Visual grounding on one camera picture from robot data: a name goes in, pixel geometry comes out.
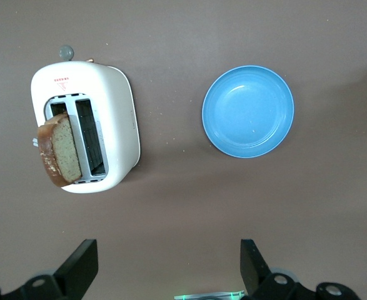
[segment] toast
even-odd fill
[[[69,116],[65,112],[38,128],[40,156],[52,182],[63,187],[82,178]]]

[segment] bread crust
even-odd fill
[[[65,180],[58,166],[56,155],[54,153],[52,141],[54,128],[65,118],[69,121],[68,114],[58,114],[57,116],[52,117],[50,120],[47,120],[44,125],[38,128],[39,151],[44,164],[44,168],[46,169],[46,172],[51,181],[60,188],[70,185],[71,183],[81,178],[80,176],[71,182]]]

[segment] blue plate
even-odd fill
[[[221,75],[203,104],[203,126],[210,141],[236,158],[255,158],[286,137],[294,116],[285,81],[261,66],[242,66]]]

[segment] white toaster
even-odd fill
[[[62,187],[96,193],[117,185],[137,164],[140,142],[133,96],[115,67],[66,61],[40,69],[31,83],[38,126],[69,115],[82,178]]]

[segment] screw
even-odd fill
[[[340,296],[341,295],[341,291],[336,286],[327,286],[325,289],[331,295],[334,295],[334,296]]]
[[[37,288],[39,286],[42,286],[46,281],[44,279],[38,279],[38,280],[35,280],[33,283],[32,283],[32,287],[34,288]]]
[[[276,283],[279,284],[287,284],[288,280],[286,279],[286,277],[282,276],[282,275],[276,275],[274,280],[276,281]]]

